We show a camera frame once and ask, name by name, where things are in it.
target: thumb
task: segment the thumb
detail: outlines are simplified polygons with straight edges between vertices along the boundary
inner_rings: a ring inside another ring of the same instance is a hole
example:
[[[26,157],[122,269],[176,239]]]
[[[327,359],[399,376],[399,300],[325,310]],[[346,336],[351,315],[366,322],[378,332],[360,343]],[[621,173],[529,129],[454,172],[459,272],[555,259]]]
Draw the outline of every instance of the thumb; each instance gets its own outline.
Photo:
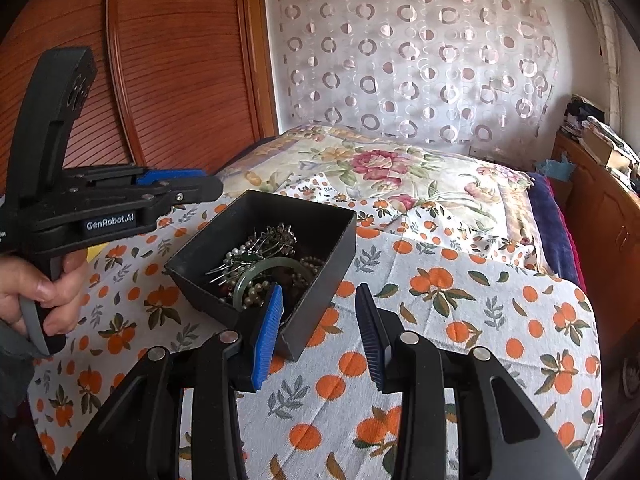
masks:
[[[0,256],[0,295],[20,294],[35,301],[50,301],[56,287],[29,262],[17,256]]]

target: floral bedspread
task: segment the floral bedspread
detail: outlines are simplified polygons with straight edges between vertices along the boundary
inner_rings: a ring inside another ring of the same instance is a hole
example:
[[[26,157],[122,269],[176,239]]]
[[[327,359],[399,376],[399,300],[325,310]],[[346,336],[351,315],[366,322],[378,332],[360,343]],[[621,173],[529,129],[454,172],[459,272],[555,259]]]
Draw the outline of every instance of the floral bedspread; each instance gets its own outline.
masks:
[[[530,178],[468,156],[306,126],[258,147],[220,176],[236,197],[246,189],[274,192],[317,173],[353,200],[385,200],[400,214],[438,202],[475,229],[535,245],[539,268],[548,269],[526,193]]]
[[[40,440],[56,466],[146,349],[197,347],[222,328],[190,307],[162,266],[231,200],[176,208],[155,232],[113,242],[92,263],[81,323],[62,352],[36,366],[29,389]],[[262,390],[238,399],[249,477],[389,478],[400,397],[383,396],[369,378],[353,303],[361,282],[380,307],[437,346],[490,348],[584,474],[601,386],[594,317],[583,292],[535,270],[443,247],[425,227],[418,238],[393,226],[395,233],[382,232],[386,200],[358,202],[370,209],[357,228],[356,259],[300,360],[274,357]],[[338,196],[335,205],[354,207],[355,200]],[[429,206],[419,207],[428,213]],[[455,478],[456,417],[452,396],[447,399],[447,463]],[[180,432],[185,479],[191,477],[190,409],[188,390]]]

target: curtain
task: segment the curtain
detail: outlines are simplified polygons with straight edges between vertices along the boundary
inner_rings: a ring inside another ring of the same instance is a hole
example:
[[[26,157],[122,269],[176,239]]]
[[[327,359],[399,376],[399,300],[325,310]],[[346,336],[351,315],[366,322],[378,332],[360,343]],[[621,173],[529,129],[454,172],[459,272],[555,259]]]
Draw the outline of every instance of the curtain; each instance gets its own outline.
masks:
[[[268,0],[283,126],[529,160],[558,61],[531,0]]]
[[[620,71],[620,40],[616,11],[608,0],[580,0],[591,22],[598,31],[600,51],[607,74],[608,99],[605,105],[606,121],[620,134],[620,91],[618,89],[618,73]]]

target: green bracelet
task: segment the green bracelet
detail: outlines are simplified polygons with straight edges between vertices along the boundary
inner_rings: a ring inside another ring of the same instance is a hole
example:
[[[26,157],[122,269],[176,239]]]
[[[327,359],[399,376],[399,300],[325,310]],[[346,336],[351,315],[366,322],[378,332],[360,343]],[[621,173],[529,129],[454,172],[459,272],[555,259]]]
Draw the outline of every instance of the green bracelet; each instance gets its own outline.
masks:
[[[264,272],[267,269],[273,269],[274,267],[287,267],[293,269],[296,272],[302,274],[307,283],[311,284],[313,281],[313,274],[309,269],[302,265],[299,261],[293,258],[286,258],[284,256],[277,256],[275,258],[267,258],[260,260],[249,267],[240,277],[234,288],[233,307],[238,312],[242,312],[242,295],[249,286],[249,282],[254,279],[258,274]]]

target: human hand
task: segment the human hand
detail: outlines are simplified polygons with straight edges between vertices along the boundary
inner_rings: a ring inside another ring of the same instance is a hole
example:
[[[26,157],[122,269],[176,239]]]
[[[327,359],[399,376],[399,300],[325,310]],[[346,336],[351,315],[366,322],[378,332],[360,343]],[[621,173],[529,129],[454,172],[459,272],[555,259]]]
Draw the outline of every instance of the human hand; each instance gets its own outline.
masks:
[[[29,262],[17,256],[0,256],[0,319],[26,336],[18,301],[18,296],[24,296],[51,309],[43,323],[47,335],[71,332],[78,324],[88,272],[86,249],[63,257],[62,275],[53,283]]]

